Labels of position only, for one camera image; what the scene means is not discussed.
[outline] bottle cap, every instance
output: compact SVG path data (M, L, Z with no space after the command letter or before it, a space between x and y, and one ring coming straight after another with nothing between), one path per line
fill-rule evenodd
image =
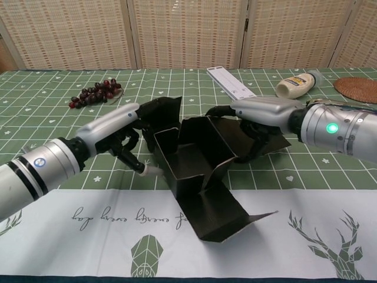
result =
M309 70L307 71L308 74L314 77L314 85L313 87L320 87L323 83L323 75L317 70Z

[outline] robotic hand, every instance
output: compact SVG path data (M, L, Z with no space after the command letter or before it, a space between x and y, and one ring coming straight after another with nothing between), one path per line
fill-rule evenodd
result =
M296 134L300 142L377 163L377 111L333 100L252 97L211 108L208 116L236 116L255 140L247 162L260 155L271 137Z
M142 105L126 104L79 128L70 140L53 139L0 166L0 222L79 174L97 154L110 152L142 176L162 175L161 169L139 162L131 150L139 138L135 129L148 134L150 125L143 117L172 101L161 97Z

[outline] brown coaster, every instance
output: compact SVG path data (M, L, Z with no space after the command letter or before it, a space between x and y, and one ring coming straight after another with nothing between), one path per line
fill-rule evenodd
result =
M334 88L350 99L377 103L377 81L368 78L340 78L334 82Z

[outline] green checkered tablecloth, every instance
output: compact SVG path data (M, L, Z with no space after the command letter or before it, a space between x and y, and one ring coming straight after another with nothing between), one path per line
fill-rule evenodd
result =
M350 101L332 86L339 77L377 79L373 68L319 69L325 77L321 88L299 98L326 97ZM230 70L258 96L274 96L283 78L303 69ZM110 105L98 104L70 109L68 102L80 89L95 82L116 78L125 88L124 97ZM22 154L21 148L36 148L56 137L71 138L77 128L129 102L145 103L161 96L183 96L181 118L199 116L231 99L205 70L121 70L121 71L15 71L0 74L0 164ZM224 178L231 190L250 189L377 189L377 165L348 156L309 147L287 136L292 146L258 158L249 164L234 164ZM133 153L154 163L145 141ZM89 160L81 174L60 189L166 190L163 179L142 178L110 154Z

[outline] mayonnaise bottle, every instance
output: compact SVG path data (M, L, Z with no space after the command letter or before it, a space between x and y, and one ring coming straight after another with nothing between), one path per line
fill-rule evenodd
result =
M306 94L313 87L318 87L323 82L323 76L316 70L304 74L285 78L276 86L276 96L295 99Z

